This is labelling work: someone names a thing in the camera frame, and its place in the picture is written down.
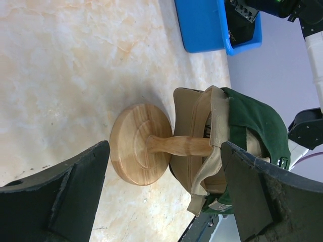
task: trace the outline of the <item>fabric strap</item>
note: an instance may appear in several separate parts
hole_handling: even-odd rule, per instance
[[[217,174],[222,166],[220,148],[223,142],[229,140],[229,99],[226,94],[215,86],[209,87],[201,94],[193,108],[191,136],[203,137],[204,127],[209,114],[211,113],[211,134],[210,145],[213,147],[212,153],[207,157],[203,164],[199,164],[199,170],[195,175],[192,187],[192,200],[188,206],[188,211],[198,215],[205,203],[205,190],[203,181]],[[191,164],[200,157],[189,157]]]

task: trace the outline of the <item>wooden hat stand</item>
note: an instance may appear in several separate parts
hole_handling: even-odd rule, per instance
[[[172,135],[166,115],[152,104],[137,104],[117,118],[110,136],[111,161],[126,182],[146,186],[166,171],[171,155],[208,156],[208,138]]]

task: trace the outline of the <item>blue tray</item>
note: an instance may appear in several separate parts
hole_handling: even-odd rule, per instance
[[[233,47],[224,0],[175,0],[175,5],[184,48],[189,53],[226,49],[227,54],[236,55],[262,44],[260,13],[253,39]]]

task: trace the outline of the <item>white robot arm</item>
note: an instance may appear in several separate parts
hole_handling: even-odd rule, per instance
[[[315,34],[305,37],[305,44],[307,48],[307,53],[310,61],[310,65],[313,72],[313,80],[316,86],[318,100],[320,104],[320,112],[323,113],[323,31],[317,32]],[[290,170],[294,168],[296,162],[301,159],[309,149],[297,143],[297,139],[301,137],[295,137],[295,139],[289,140],[289,149],[291,151],[291,164]]]

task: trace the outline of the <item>white marble surface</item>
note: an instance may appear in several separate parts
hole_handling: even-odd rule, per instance
[[[229,86],[224,51],[185,52],[173,0],[2,0],[0,186],[109,140],[150,102],[175,123],[173,90]],[[177,241],[192,215],[167,171],[147,187],[111,164],[91,241]]]

